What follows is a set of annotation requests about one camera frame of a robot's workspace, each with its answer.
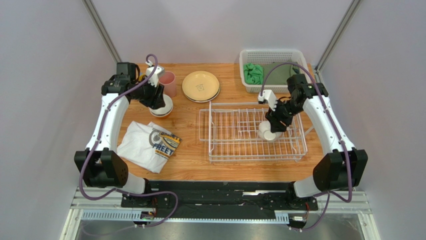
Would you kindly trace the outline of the orange ceramic bowl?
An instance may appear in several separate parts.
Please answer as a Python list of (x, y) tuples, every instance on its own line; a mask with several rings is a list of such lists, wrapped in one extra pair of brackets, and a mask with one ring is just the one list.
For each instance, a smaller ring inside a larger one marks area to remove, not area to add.
[(166, 117), (167, 115), (169, 115), (171, 112), (172, 112), (172, 110), (173, 110), (173, 107), (171, 106), (171, 107), (167, 107), (167, 106), (165, 106), (165, 107), (161, 107), (161, 108), (158, 108), (158, 109), (152, 109), (152, 108), (149, 108), (149, 112), (154, 116), (154, 117), (157, 117), (157, 118), (163, 118), (163, 117)]

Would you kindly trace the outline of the white ceramic jar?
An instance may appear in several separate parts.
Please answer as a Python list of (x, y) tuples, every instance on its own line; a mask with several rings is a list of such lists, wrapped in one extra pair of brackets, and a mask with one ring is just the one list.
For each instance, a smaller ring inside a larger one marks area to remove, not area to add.
[(281, 137), (281, 132), (272, 132), (272, 127), (269, 121), (262, 121), (258, 125), (258, 136), (265, 141), (275, 142)]

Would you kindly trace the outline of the pink plastic cup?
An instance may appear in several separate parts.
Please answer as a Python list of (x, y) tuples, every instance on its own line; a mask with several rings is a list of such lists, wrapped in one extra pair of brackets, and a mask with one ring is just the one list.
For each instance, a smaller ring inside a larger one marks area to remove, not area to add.
[(177, 95), (176, 76), (171, 71), (166, 71), (160, 78), (159, 83), (164, 86), (163, 93), (170, 98)]

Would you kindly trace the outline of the cream yellow plate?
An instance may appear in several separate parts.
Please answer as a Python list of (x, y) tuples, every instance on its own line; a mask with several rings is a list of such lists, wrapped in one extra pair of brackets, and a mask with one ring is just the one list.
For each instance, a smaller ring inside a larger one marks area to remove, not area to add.
[(194, 71), (182, 81), (182, 91), (191, 101), (204, 103), (214, 99), (221, 90), (218, 78), (208, 71)]

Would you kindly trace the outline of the white plate teal red rim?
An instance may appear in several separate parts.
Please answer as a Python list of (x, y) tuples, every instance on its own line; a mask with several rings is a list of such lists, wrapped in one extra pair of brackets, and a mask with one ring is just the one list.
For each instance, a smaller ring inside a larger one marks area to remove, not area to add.
[(186, 85), (182, 87), (184, 95), (193, 102), (206, 103), (215, 99), (220, 91), (220, 85), (199, 83), (196, 85)]

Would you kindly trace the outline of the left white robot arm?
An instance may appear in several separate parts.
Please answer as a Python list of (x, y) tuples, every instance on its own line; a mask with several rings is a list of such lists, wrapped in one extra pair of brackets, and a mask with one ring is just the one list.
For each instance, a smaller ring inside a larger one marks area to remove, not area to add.
[(131, 100), (159, 109), (165, 107), (164, 86), (159, 78), (165, 70), (147, 61), (145, 76), (138, 65), (119, 62), (116, 73), (101, 87), (101, 108), (91, 139), (84, 150), (76, 151), (74, 162), (79, 176), (79, 189), (83, 187), (109, 188), (125, 195), (144, 195), (147, 180), (129, 172), (128, 165), (117, 154), (118, 137), (124, 115)]

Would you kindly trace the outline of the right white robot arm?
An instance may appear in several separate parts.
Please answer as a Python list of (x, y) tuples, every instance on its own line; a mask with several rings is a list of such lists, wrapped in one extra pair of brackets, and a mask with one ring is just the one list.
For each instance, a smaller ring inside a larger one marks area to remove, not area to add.
[(290, 190), (297, 198), (318, 196), (327, 191), (352, 189), (360, 184), (368, 155), (349, 140), (340, 126), (331, 105), (329, 94), (321, 83), (307, 82), (305, 74), (287, 79), (288, 100), (278, 99), (270, 89), (262, 88), (257, 99), (267, 103), (265, 117), (271, 132), (285, 132), (293, 117), (305, 112), (319, 137), (324, 157), (311, 176), (293, 182)]

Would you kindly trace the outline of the white printed t-shirt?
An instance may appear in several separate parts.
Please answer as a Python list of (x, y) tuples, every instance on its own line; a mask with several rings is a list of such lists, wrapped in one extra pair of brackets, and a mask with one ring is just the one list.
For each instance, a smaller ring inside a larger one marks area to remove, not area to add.
[(181, 142), (180, 137), (154, 122), (145, 125), (132, 121), (117, 147), (117, 154), (139, 167), (159, 174)]

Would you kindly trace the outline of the olive green shirt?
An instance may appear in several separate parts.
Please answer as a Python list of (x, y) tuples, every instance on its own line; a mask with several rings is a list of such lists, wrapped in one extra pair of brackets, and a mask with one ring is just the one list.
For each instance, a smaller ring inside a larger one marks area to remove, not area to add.
[(300, 68), (292, 64), (284, 64), (277, 67), (267, 78), (269, 72), (282, 62), (274, 62), (263, 65), (263, 75), (266, 85), (286, 85), (287, 79), (300, 73)]

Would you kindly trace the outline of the bright green towel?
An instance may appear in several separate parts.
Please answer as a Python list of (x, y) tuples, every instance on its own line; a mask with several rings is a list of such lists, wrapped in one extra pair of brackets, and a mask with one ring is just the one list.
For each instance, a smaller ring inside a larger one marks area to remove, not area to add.
[(244, 82), (248, 85), (262, 85), (264, 68), (259, 64), (246, 63), (243, 65)]

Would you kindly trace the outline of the white plastic laundry basket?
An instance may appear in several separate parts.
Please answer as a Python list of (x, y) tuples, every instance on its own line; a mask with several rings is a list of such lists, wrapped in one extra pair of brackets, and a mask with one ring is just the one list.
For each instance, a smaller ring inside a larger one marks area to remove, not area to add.
[[(309, 71), (304, 71), (300, 67), (305, 69), (308, 68), (306, 59), (303, 53), (296, 49), (249, 49), (242, 50), (239, 54), (239, 71), (241, 82), (244, 85), (248, 93), (258, 94), (262, 90), (262, 85), (249, 85), (244, 81), (243, 65), (248, 63), (253, 63), (255, 65), (268, 65), (275, 62), (282, 62), (282, 64), (277, 65), (273, 68), (268, 76), (279, 66), (282, 65), (294, 65), (299, 67), (300, 74), (304, 74), (308, 83), (311, 83), (309, 77)], [(265, 90), (272, 90), (275, 94), (278, 93), (288, 93), (288, 86), (286, 85), (264, 85)]]

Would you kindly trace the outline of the left aluminium frame post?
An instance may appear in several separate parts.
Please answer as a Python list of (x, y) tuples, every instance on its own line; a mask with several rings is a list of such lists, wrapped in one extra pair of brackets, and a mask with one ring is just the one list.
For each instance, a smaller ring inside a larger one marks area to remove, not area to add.
[(115, 47), (112, 38), (110, 37), (102, 18), (92, 0), (82, 0), (82, 3), (84, 4), (90, 18), (92, 19), (96, 29), (98, 30), (106, 48), (108, 49), (112, 59), (118, 63), (122, 61), (122, 58), (120, 57), (117, 48)]

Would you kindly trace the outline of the aluminium frame post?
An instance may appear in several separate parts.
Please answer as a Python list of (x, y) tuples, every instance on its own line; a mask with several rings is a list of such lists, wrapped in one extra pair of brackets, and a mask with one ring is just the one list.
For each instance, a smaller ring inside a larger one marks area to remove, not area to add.
[(117, 48), (115, 47), (112, 38), (110, 37), (102, 18), (92, 0), (82, 0), (82, 3), (84, 4), (90, 18), (92, 19), (96, 29), (98, 30), (106, 48), (108, 49), (112, 59), (118, 63), (122, 61), (122, 58), (120, 57)]
[(363, 3), (363, 0), (352, 0), (350, 2), (345, 14), (343, 15), (341, 21), (339, 22), (336, 30), (334, 31), (334, 34), (332, 35), (329, 43), (327, 44), (324, 52), (322, 53), (315, 67), (316, 71), (320, 72), (324, 68), (328, 59), (332, 55), (332, 52), (337, 46), (339, 40), (345, 33), (346, 28), (348, 27), (349, 23), (351, 22), (352, 18), (355, 16), (356, 12), (358, 11), (362, 3)]

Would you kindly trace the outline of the right aluminium frame post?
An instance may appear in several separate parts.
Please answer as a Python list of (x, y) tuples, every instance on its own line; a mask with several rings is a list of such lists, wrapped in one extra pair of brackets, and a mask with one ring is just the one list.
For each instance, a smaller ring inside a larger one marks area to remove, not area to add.
[(316, 71), (320, 72), (324, 68), (328, 59), (332, 55), (332, 52), (337, 46), (339, 40), (345, 33), (346, 28), (348, 27), (349, 23), (351, 22), (352, 18), (355, 16), (356, 12), (358, 11), (362, 3), (363, 3), (363, 0), (352, 0), (350, 2), (345, 14), (343, 15), (341, 21), (339, 22), (336, 30), (334, 31), (334, 34), (332, 35), (329, 43), (327, 44), (324, 52), (322, 53), (315, 67)]

